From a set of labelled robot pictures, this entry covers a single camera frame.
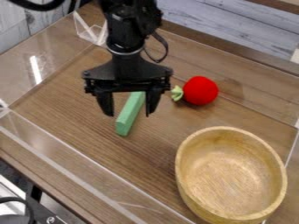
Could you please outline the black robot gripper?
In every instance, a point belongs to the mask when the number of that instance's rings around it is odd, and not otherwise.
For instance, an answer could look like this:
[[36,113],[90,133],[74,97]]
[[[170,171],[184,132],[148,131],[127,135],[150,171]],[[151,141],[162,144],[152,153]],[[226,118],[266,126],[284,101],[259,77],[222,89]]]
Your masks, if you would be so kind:
[[104,92],[135,91],[147,91],[146,115],[150,116],[156,110],[163,92],[171,89],[172,74],[170,67],[147,61],[138,53],[114,55],[106,64],[86,70],[82,78],[86,81],[84,90],[96,95],[98,105],[107,116],[115,115],[115,103],[114,95]]

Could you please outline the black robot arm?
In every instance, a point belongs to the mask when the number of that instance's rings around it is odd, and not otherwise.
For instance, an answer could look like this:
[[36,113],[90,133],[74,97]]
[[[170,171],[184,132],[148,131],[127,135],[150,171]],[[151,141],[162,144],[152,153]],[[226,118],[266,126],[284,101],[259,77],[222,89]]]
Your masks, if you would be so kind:
[[174,70],[163,66],[146,50],[146,40],[164,38],[156,29],[162,26],[163,12],[156,0],[98,0],[107,20],[107,50],[112,59],[84,71],[84,90],[98,99],[107,116],[115,114],[114,93],[146,93],[146,113],[152,114],[162,94],[171,89]]

